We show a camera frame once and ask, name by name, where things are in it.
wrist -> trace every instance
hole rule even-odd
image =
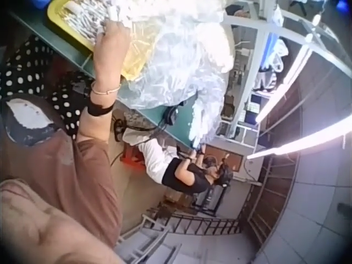
[[[108,81],[104,79],[96,79],[95,82],[92,84],[92,88],[98,92],[106,92],[111,91],[118,88],[120,85],[120,78],[115,81]]]

chair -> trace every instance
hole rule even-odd
[[[146,167],[142,152],[140,152],[136,146],[130,146],[126,142],[124,143],[120,161],[139,171],[145,171]]]

table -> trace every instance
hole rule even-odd
[[[14,5],[9,7],[9,14],[14,19],[30,29],[35,35],[84,73],[94,77],[92,53],[51,23],[47,18],[46,9],[38,10],[28,6],[24,2],[14,2]],[[127,85],[122,85],[121,89],[127,89]],[[190,98],[185,106],[179,107],[176,123],[173,126],[168,126],[165,130],[186,147],[191,146],[188,134],[193,119],[192,106],[194,101],[195,96]],[[157,125],[162,118],[165,108],[165,106],[159,106],[154,109],[140,110],[139,112],[153,124]]]

white wall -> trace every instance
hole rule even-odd
[[[220,204],[217,217],[236,219],[241,212],[251,185],[232,180]]]
[[[320,89],[302,107],[302,136],[325,128],[352,113],[351,80],[314,54],[299,76],[301,96]],[[351,216],[337,211],[352,206],[352,139],[326,143],[302,152],[295,183],[277,229],[255,264],[328,264],[352,237]]]

polka dot clothing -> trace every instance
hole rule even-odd
[[[0,99],[18,93],[44,97],[63,119],[67,134],[75,139],[93,79],[79,71],[70,71],[57,81],[56,92],[45,96],[44,77],[53,54],[54,51],[38,37],[29,37],[1,67]],[[82,86],[80,90],[84,95],[74,90],[74,87]]]

